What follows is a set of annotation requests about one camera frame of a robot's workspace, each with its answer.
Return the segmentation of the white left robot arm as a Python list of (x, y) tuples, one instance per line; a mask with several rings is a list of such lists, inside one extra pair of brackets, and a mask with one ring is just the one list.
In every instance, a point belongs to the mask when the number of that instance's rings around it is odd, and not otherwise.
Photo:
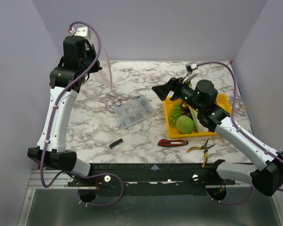
[(79, 175), (90, 186), (95, 174), (89, 163), (66, 150), (66, 133), (70, 114), (85, 78), (101, 70), (94, 45), (81, 36), (67, 36), (63, 41), (59, 64), (50, 73), (50, 104), (42, 135), (36, 147), (28, 149), (30, 159), (40, 165)]

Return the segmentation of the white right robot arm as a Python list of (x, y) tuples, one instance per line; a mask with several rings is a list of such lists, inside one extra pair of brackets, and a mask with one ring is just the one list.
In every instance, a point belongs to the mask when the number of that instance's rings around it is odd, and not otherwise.
[(210, 183), (217, 185), (224, 179), (253, 185), (259, 192), (272, 196), (283, 185), (283, 151), (269, 147), (248, 131), (239, 127), (232, 115), (216, 104), (218, 91), (209, 80), (200, 80), (195, 89), (183, 82), (183, 78), (171, 78), (166, 84), (152, 87), (161, 101), (173, 91), (171, 100), (180, 99), (196, 110), (201, 125), (225, 138), (240, 150), (253, 164), (219, 161), (208, 172)]

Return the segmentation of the clear zip top bag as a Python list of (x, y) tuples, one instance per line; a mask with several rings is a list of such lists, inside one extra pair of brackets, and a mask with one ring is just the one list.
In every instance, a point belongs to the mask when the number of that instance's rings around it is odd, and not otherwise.
[(95, 82), (112, 89), (113, 78), (112, 78), (111, 62), (108, 52), (103, 44), (101, 45), (101, 52), (98, 61), (102, 69), (99, 70), (97, 73), (95, 73), (92, 79)]

